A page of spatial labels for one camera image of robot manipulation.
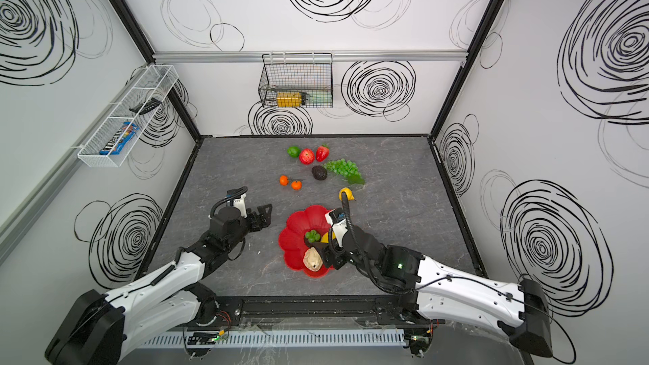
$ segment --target m&m's package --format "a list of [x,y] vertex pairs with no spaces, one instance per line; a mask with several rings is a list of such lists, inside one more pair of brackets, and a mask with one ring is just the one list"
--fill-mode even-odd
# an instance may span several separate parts
[[118,132],[110,139],[108,144],[99,152],[100,155],[119,155],[119,152],[124,148],[140,128],[135,124],[124,122],[119,128]]

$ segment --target yellow lemon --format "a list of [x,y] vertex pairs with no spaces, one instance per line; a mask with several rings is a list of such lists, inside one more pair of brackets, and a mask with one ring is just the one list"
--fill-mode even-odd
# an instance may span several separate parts
[[329,243],[329,232],[325,233],[325,235],[322,236],[322,239],[320,241]]
[[338,199],[343,200],[343,192],[347,193],[347,200],[354,200],[354,194],[349,188],[342,188],[340,192],[338,192]]

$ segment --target red flower-shaped bowl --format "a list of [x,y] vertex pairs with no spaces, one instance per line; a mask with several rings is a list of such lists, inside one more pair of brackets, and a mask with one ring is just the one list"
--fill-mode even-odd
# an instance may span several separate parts
[[329,268],[324,266],[313,272],[303,263],[304,253],[308,250],[304,244],[304,234],[311,230],[317,231],[320,236],[326,234],[330,227],[325,218],[328,211],[320,205],[313,205],[288,217],[286,228],[280,232],[279,244],[284,250],[284,262],[290,269],[303,271],[310,277],[323,277],[329,272]]

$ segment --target aluminum rail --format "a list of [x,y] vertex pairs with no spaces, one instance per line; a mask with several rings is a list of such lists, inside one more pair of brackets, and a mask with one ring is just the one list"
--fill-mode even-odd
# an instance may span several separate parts
[[193,52],[156,52],[153,54],[156,63],[219,63],[219,62],[262,62],[262,55],[272,54],[277,62],[286,61],[313,62],[326,61],[333,54],[334,62],[356,61],[460,61],[466,60],[465,50],[371,50],[371,51],[193,51]]

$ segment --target gray marble tabletop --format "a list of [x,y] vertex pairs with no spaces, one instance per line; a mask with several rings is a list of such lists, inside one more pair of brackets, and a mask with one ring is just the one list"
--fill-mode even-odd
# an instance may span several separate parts
[[[272,204],[272,224],[249,234],[239,259],[202,280],[207,287],[220,296],[381,294],[351,265],[313,279],[284,263],[277,238],[287,218],[314,204],[339,207],[338,192],[348,186],[336,175],[316,181],[311,168],[317,162],[302,165],[286,153],[292,145],[315,151],[325,142],[331,149],[325,162],[350,159],[366,180],[365,185],[350,187],[356,198],[351,202],[354,224],[383,244],[409,247],[474,273],[424,137],[206,139],[149,269],[171,261],[177,247],[194,243],[208,229],[212,205],[227,190],[245,185],[247,207]],[[302,179],[303,188],[281,186],[280,175]]]

